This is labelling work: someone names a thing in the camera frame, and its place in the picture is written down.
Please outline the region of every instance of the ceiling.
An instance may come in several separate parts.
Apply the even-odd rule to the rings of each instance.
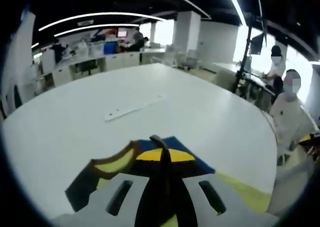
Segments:
[[[52,41],[53,35],[78,28],[77,22],[94,20],[94,25],[132,23],[137,20],[134,16],[104,15],[69,20],[59,23],[43,31],[39,28],[52,22],[82,14],[98,12],[129,12],[145,15],[154,15],[162,12],[171,12],[161,16],[165,19],[176,18],[180,11],[193,10],[201,17],[208,18],[205,14],[184,0],[19,0],[18,6],[29,4],[29,9],[36,15],[33,43],[46,44]],[[240,20],[231,0],[189,0],[203,11],[208,13],[211,21],[239,25]],[[241,10],[245,13],[259,14],[258,0],[237,0]],[[320,2],[319,0],[261,0],[266,19],[294,33],[303,40],[311,49],[318,53],[317,35],[320,35]],[[16,18],[12,25],[19,24]],[[280,32],[269,27],[268,31],[276,36]],[[292,38],[288,38],[290,45],[302,52],[310,60],[313,59],[310,51]]]

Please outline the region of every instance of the white shirt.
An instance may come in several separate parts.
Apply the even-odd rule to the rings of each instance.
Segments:
[[[302,118],[299,99],[292,102],[285,100],[285,93],[279,94],[272,105],[269,114],[273,117],[278,142],[278,156],[290,146]]]
[[[286,63],[282,60],[278,64],[272,63],[271,69],[270,69],[270,71],[269,71],[269,73],[267,75],[268,76],[272,76],[272,75],[276,74],[277,76],[282,77],[282,75],[284,74],[285,70],[286,70]],[[274,85],[274,80],[273,79],[268,80],[267,84],[273,86]]]

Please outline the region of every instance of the bright window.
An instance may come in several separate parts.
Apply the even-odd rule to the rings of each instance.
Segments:
[[[151,36],[151,23],[143,23],[140,25],[140,32],[143,34],[143,37]]]
[[[175,21],[169,19],[167,21],[158,21],[155,23],[154,42],[165,45],[172,45],[174,37]]]
[[[248,31],[249,29],[247,26],[242,25],[238,28],[238,34],[237,34],[236,43],[235,43],[235,51],[233,55],[234,62],[242,61],[244,57]],[[251,39],[257,35],[260,35],[261,33],[262,33],[261,30],[252,28]],[[272,64],[271,48],[275,45],[275,43],[276,43],[275,37],[270,34],[266,36],[266,41],[265,39],[263,39],[261,54],[252,55],[252,62],[251,62],[252,69],[259,71],[261,73],[269,72]]]
[[[304,104],[310,90],[310,83],[313,74],[312,65],[301,53],[291,46],[288,46],[286,52],[285,71],[290,69],[296,70],[301,76],[301,88],[297,95]]]

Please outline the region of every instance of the black ceiling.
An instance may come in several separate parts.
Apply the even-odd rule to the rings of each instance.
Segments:
[[[211,15],[213,21],[239,25],[240,20],[235,14],[231,0],[189,0]],[[258,0],[237,0],[243,12],[259,13]],[[41,32],[40,27],[64,18],[97,13],[97,12],[130,12],[145,15],[154,15],[165,11],[194,10],[206,18],[203,13],[183,0],[29,0],[29,9],[36,15],[33,43],[50,41],[54,34],[77,28],[77,22],[94,20],[94,25],[130,23],[137,19],[132,16],[96,16],[70,20],[49,27]],[[316,36],[320,34],[320,3],[319,0],[261,0],[265,17],[278,25],[296,34],[307,43],[315,52],[318,52]],[[175,18],[175,14],[162,16]],[[277,30],[270,28],[272,34],[279,35]],[[292,39],[290,44],[298,49],[307,51]]]

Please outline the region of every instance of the black pole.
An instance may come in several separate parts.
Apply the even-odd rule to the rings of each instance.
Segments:
[[[248,31],[248,36],[246,38],[246,45],[245,45],[245,51],[244,51],[244,55],[243,55],[243,59],[242,59],[242,62],[241,62],[241,67],[240,67],[240,70],[238,70],[236,72],[236,80],[235,80],[235,83],[233,85],[233,88],[232,88],[232,93],[236,93],[236,90],[238,88],[238,84],[239,84],[239,81],[240,79],[242,78],[242,75],[243,75],[243,72],[244,72],[244,68],[245,68],[245,64],[246,64],[246,60],[247,60],[247,53],[248,53],[248,50],[249,50],[249,44],[250,44],[250,37],[251,37],[251,30],[252,30],[252,26],[253,26],[253,23],[256,19],[256,16],[253,14],[252,15],[252,18],[251,18],[251,21],[250,21],[250,24],[249,24],[249,31]]]

